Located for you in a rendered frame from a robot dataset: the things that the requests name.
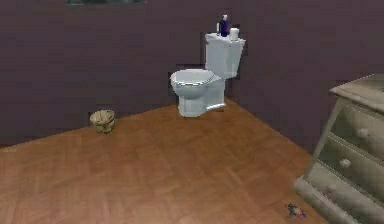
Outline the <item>dark blue spray bottle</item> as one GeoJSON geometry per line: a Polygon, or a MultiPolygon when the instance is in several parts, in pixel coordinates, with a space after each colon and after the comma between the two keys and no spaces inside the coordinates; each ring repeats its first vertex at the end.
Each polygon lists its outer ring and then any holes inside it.
{"type": "Polygon", "coordinates": [[[228,15],[224,14],[217,23],[217,35],[222,37],[228,36],[228,15]]]}

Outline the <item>small multicoloured object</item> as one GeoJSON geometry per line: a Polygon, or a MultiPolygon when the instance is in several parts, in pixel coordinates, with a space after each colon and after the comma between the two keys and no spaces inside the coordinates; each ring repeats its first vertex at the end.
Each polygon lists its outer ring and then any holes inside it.
{"type": "Polygon", "coordinates": [[[285,207],[289,211],[289,214],[288,214],[289,218],[297,217],[299,219],[303,219],[307,217],[306,213],[300,207],[292,203],[286,204],[285,207]]]}

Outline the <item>pale grey chest of drawers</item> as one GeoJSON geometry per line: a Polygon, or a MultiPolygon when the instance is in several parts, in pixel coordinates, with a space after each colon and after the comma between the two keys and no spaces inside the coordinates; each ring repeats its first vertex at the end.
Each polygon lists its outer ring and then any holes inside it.
{"type": "Polygon", "coordinates": [[[384,73],[336,86],[296,193],[330,224],[384,224],[384,73]]]}

